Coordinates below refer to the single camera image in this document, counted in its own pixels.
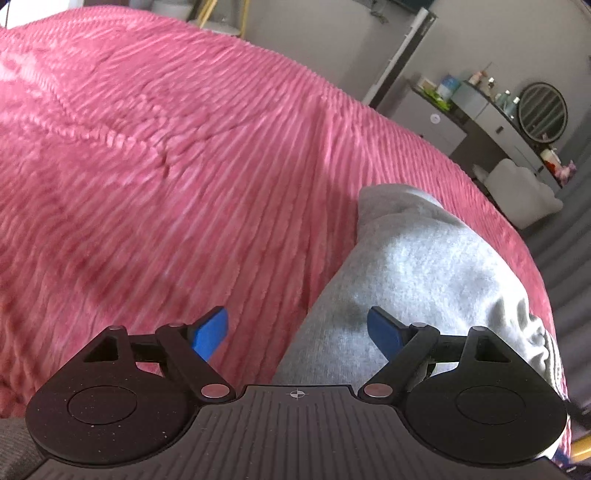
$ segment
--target drawer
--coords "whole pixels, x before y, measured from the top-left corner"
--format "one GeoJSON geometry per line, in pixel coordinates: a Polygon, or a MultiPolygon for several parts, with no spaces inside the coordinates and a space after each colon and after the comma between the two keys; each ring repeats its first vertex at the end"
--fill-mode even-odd
{"type": "Polygon", "coordinates": [[[408,91],[390,119],[423,137],[449,156],[466,133],[418,93],[408,91]]]}
{"type": "Polygon", "coordinates": [[[476,123],[507,153],[520,167],[534,173],[544,164],[531,149],[516,127],[496,107],[488,105],[476,118],[476,123]]]}

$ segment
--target black device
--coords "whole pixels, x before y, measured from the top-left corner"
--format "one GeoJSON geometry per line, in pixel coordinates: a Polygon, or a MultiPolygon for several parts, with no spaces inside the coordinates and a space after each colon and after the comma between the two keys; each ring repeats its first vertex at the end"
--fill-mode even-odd
{"type": "Polygon", "coordinates": [[[562,400],[485,327],[446,336],[374,307],[368,332],[388,363],[357,394],[249,385],[239,397],[204,359],[226,331],[220,307],[154,335],[105,329],[30,401],[26,423],[45,461],[28,478],[568,478],[539,458],[566,426],[562,400]],[[163,377],[136,362],[159,364],[163,377]]]}

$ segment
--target blue tab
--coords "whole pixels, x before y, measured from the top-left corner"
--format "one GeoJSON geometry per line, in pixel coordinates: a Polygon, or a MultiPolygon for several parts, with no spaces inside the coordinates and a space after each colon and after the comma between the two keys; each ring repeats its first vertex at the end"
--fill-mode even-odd
{"type": "Polygon", "coordinates": [[[402,350],[404,340],[399,328],[386,317],[388,315],[386,312],[382,312],[376,308],[369,309],[368,334],[389,362],[402,350]]]}
{"type": "Polygon", "coordinates": [[[206,321],[193,339],[193,350],[208,361],[228,334],[228,311],[222,309],[206,321]]]}

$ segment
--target gray wall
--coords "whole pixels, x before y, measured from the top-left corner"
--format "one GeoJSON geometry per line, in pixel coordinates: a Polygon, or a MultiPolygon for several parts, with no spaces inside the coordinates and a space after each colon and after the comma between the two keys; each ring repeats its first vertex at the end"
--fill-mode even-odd
{"type": "Polygon", "coordinates": [[[361,100],[414,16],[387,4],[382,25],[353,0],[252,0],[246,39],[294,59],[361,100]]]}
{"type": "MultiPolygon", "coordinates": [[[[591,17],[573,0],[436,0],[438,20],[405,70],[434,82],[450,73],[488,73],[519,93],[533,80],[554,84],[569,107],[562,147],[591,103],[591,17]]],[[[391,98],[381,111],[387,112],[391,98]]]]}

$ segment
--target ribbed pink blanket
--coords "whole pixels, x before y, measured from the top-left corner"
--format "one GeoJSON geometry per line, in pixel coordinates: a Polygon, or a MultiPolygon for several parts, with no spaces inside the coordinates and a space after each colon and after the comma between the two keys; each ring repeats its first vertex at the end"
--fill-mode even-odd
{"type": "Polygon", "coordinates": [[[215,305],[215,368],[268,382],[377,183],[441,201],[554,331],[525,244],[460,168],[301,65],[115,7],[0,31],[0,416],[107,325],[215,305]]]}

